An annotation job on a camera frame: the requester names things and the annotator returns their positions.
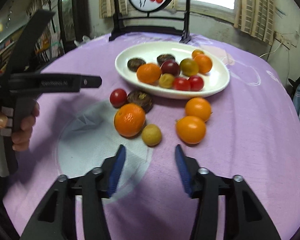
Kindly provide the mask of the white oval plate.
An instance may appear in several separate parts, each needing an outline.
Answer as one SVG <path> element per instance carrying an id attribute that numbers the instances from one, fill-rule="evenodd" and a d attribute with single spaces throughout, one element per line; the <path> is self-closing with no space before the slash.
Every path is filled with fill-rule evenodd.
<path id="1" fill-rule="evenodd" d="M 230 72 L 216 53 L 177 42 L 127 48 L 116 57 L 115 68 L 134 87 L 170 99 L 204 98 L 230 83 Z"/>

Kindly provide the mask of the red cherry tomato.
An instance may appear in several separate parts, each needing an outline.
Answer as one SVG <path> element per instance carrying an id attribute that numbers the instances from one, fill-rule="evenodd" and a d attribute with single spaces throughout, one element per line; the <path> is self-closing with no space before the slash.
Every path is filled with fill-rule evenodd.
<path id="1" fill-rule="evenodd" d="M 188 82 L 190 84 L 190 91 L 193 92 L 201 91 L 204 87 L 204 80 L 198 75 L 189 77 Z"/>
<path id="2" fill-rule="evenodd" d="M 181 91 L 190 91 L 191 85 L 189 80 L 183 77 L 176 77 L 172 84 L 173 89 Z"/>
<path id="3" fill-rule="evenodd" d="M 127 93 L 125 90 L 118 88 L 112 91 L 109 101 L 115 108 L 122 107 L 127 101 Z"/>

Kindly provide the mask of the smooth orange tomato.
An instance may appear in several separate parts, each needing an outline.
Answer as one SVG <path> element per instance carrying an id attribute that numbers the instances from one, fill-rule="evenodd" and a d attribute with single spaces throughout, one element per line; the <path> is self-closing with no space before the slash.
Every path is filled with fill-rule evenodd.
<path id="1" fill-rule="evenodd" d="M 175 123 L 178 137 L 186 144 L 200 143 L 206 134 L 206 124 L 196 116 L 185 116 Z"/>
<path id="2" fill-rule="evenodd" d="M 207 122 L 212 114 L 212 108 L 210 103 L 204 98 L 192 98 L 185 105 L 185 114 L 187 116 L 196 116 Z"/>

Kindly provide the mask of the dark red plum tomato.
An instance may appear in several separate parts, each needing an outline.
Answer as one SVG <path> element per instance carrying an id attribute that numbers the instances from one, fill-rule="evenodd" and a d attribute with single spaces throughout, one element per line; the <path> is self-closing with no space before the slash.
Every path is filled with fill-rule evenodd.
<path id="1" fill-rule="evenodd" d="M 180 67 L 179 64 L 176 63 L 175 61 L 165 61 L 161 65 L 161 71 L 162 74 L 169 73 L 172 74 L 173 76 L 179 76 L 180 75 Z"/>

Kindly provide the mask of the dark brown passion fruit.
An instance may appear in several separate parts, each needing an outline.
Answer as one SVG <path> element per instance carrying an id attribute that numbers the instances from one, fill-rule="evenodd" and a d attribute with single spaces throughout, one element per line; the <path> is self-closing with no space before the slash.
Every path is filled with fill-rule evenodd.
<path id="1" fill-rule="evenodd" d="M 138 68 L 144 64 L 146 64 L 145 60 L 135 57 L 135 58 L 128 60 L 127 67 L 129 70 L 131 70 L 133 72 L 137 72 Z"/>

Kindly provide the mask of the green-orange tomato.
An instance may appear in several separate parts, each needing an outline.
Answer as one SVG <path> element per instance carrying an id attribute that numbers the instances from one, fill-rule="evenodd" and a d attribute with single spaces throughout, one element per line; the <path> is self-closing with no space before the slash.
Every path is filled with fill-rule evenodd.
<path id="1" fill-rule="evenodd" d="M 199 73 L 199 66 L 193 59 L 183 59 L 179 66 L 182 74 L 187 77 L 191 77 Z"/>

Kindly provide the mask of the yellow lemon-like fruit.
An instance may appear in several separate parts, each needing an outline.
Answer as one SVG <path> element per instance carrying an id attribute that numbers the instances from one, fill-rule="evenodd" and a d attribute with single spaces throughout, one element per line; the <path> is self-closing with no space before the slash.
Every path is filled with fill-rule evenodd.
<path id="1" fill-rule="evenodd" d="M 158 126 L 149 124 L 143 129 L 141 138 L 147 146 L 155 146 L 161 142 L 162 133 Z"/>

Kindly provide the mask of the large orange mandarin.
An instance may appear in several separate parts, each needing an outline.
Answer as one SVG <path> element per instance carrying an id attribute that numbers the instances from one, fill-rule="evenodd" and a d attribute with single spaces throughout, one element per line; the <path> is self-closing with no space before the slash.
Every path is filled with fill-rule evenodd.
<path id="1" fill-rule="evenodd" d="M 134 103 L 128 103 L 116 112 L 114 127 L 121 136 L 130 138 L 141 131 L 145 121 L 145 111 Z"/>

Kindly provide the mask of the round painted screen stand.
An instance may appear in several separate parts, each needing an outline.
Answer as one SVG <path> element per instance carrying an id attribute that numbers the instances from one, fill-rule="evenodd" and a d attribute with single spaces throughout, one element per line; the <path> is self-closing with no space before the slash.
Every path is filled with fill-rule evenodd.
<path id="1" fill-rule="evenodd" d="M 185 11 L 183 17 L 176 16 L 154 16 L 154 13 L 160 12 L 171 4 L 173 0 L 127 0 L 134 10 L 141 13 L 141 16 L 125 16 L 120 12 L 119 0 L 114 0 L 113 30 L 109 41 L 128 34 L 128 33 L 158 33 L 175 35 L 181 37 L 180 42 L 187 44 L 191 40 L 190 36 L 190 0 L 185 2 Z M 183 29 L 176 29 L 170 26 L 160 25 L 125 25 L 126 21 L 132 20 L 165 20 L 183 22 Z"/>

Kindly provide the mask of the small orange tomato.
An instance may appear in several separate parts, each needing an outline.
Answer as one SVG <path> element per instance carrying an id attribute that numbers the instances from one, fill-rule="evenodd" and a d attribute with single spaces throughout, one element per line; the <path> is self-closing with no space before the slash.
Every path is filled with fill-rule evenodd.
<path id="1" fill-rule="evenodd" d="M 196 56 L 198 55 L 204 55 L 204 52 L 200 49 L 195 49 L 193 52 L 192 52 L 192 58 L 194 59 Z"/>

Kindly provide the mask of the textured orange mandarin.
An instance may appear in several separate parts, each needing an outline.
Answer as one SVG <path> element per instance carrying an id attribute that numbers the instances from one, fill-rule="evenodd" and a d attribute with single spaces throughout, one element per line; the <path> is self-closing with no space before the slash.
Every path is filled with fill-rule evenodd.
<path id="1" fill-rule="evenodd" d="M 200 74 L 206 74 L 212 69 L 213 66 L 212 60 L 205 54 L 197 55 L 194 58 L 194 61 L 196 61 L 196 63 L 199 66 Z"/>

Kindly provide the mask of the yellow-green small fruit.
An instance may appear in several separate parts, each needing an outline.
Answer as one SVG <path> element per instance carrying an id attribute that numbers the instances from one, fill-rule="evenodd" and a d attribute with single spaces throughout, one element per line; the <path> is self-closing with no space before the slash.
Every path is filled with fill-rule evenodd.
<path id="1" fill-rule="evenodd" d="M 159 79 L 159 86 L 161 88 L 170 89 L 173 87 L 174 80 L 175 77 L 172 74 L 169 73 L 162 74 L 162 76 Z"/>

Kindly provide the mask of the dark wooden cabinet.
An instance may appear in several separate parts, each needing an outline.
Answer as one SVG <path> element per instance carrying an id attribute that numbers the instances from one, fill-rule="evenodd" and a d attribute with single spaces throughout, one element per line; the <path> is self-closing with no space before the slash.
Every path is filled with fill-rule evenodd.
<path id="1" fill-rule="evenodd" d="M 82 42 L 89 36 L 88 0 L 58 0 L 58 19 L 61 41 L 67 53 L 76 48 L 75 41 Z"/>

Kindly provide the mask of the purple printed tablecloth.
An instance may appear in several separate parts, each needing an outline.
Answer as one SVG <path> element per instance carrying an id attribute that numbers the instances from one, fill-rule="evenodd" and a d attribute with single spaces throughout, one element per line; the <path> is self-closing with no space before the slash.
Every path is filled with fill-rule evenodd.
<path id="1" fill-rule="evenodd" d="M 130 90 L 115 69 L 121 51 L 157 35 L 102 36 L 65 54 L 47 72 L 102 77 L 98 89 L 75 94 L 44 94 L 28 151 L 10 177 L 4 206 L 22 233 L 38 203 L 60 174 L 76 177 L 113 155 L 123 144 L 127 157 L 113 197 L 104 202 L 112 239 L 188 239 L 197 201 L 187 196 L 175 164 L 180 143 L 176 120 L 185 102 L 154 98 L 147 122 L 160 127 L 154 148 L 140 138 L 121 137 L 109 102 L 116 88 Z M 264 60 L 228 44 L 194 35 L 192 44 L 221 59 L 230 83 L 209 97 L 212 115 L 204 140 L 183 146 L 186 155 L 222 177 L 242 175 L 273 220 L 280 237 L 290 239 L 300 226 L 300 122 L 275 70 Z"/>

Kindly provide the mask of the right checked curtain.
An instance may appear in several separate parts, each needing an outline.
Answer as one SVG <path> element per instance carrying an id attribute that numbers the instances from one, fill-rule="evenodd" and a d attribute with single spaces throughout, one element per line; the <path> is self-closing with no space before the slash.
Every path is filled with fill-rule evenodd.
<path id="1" fill-rule="evenodd" d="M 235 0 L 234 27 L 268 45 L 274 39 L 274 0 Z"/>

